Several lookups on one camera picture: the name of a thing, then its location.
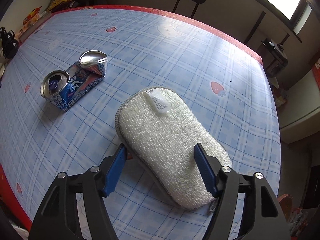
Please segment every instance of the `metal screw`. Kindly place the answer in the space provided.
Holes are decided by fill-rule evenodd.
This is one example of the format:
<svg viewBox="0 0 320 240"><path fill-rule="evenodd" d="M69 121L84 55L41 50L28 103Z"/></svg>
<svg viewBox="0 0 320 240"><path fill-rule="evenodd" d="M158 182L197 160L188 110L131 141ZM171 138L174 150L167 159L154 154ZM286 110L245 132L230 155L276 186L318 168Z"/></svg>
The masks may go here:
<svg viewBox="0 0 320 240"><path fill-rule="evenodd" d="M99 166L92 166L91 168L90 168L90 171L91 172L98 172L99 171Z"/></svg>
<svg viewBox="0 0 320 240"><path fill-rule="evenodd" d="M222 168L222 171L225 172L225 173L228 173L231 171L230 167L229 166L223 166Z"/></svg>
<svg viewBox="0 0 320 240"><path fill-rule="evenodd" d="M65 176L66 176L66 174L65 174L64 172L60 172L60 173L58 174L58 178L59 178L59 179L63 179Z"/></svg>
<svg viewBox="0 0 320 240"><path fill-rule="evenodd" d="M257 177L257 179L262 179L262 178L263 178L263 175L262 175L261 172L257 172L257 173L256 173L256 177Z"/></svg>

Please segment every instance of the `white label tag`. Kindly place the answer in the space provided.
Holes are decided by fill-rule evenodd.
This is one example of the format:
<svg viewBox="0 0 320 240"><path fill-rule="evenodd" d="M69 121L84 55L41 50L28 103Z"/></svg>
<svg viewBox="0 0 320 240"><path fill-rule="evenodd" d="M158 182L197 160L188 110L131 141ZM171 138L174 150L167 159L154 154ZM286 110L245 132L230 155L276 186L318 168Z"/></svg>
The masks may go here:
<svg viewBox="0 0 320 240"><path fill-rule="evenodd" d="M151 101L156 107L158 113L163 114L171 110L169 102L162 96L158 88L149 89L146 93L151 98Z"/></svg>

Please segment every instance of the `can lid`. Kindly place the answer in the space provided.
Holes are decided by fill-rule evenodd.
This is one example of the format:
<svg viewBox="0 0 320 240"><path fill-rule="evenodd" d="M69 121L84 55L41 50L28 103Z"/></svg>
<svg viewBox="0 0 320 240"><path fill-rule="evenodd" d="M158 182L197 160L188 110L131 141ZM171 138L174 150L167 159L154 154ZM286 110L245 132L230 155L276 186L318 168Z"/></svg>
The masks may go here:
<svg viewBox="0 0 320 240"><path fill-rule="evenodd" d="M89 50L83 53L79 58L81 67L90 67L92 65L103 63L108 60L107 55L98 50Z"/></svg>
<svg viewBox="0 0 320 240"><path fill-rule="evenodd" d="M43 80L40 88L41 96L50 98L58 94L69 83L69 74L62 70L49 73Z"/></svg>

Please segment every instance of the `blue gripper pad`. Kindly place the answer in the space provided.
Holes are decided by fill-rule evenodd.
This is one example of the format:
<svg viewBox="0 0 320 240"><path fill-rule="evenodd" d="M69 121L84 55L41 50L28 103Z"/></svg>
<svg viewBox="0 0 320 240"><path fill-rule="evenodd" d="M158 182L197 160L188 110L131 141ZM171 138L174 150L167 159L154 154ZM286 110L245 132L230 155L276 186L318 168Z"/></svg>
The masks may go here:
<svg viewBox="0 0 320 240"><path fill-rule="evenodd" d="M126 160L126 149L123 146L119 150L119 153L116 155L108 173L106 174L106 182L103 188L103 197L108 197L110 193L114 192L114 190L116 189L116 185L118 183Z"/></svg>
<svg viewBox="0 0 320 240"><path fill-rule="evenodd" d="M214 174L204 152L197 144L194 147L194 158L200 171L205 188L212 194L212 196L215 197L218 193L218 189L216 186L216 175Z"/></svg>

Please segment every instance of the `can label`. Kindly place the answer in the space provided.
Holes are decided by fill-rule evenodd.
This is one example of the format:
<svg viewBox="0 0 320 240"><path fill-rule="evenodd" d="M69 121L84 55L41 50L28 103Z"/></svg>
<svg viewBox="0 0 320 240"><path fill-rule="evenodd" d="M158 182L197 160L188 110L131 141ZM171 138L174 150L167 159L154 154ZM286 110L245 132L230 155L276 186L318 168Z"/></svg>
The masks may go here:
<svg viewBox="0 0 320 240"><path fill-rule="evenodd" d="M46 98L63 111L68 111L79 98L104 79L103 76L82 68L79 61L71 65L66 72L70 76L69 83L57 95Z"/></svg>
<svg viewBox="0 0 320 240"><path fill-rule="evenodd" d="M100 75L100 76L103 76L103 77L105 77L106 76L106 64L107 64L108 62L106 61L106 62L103 62L103 63L98 63L98 64L95 64L95 65L92 65L92 66L90 66L90 67L86 67L86 68L84 68L85 70L88 70L88 71L90 71L90 72L93 72L93 73L95 73L95 74L98 74L98 75Z"/></svg>

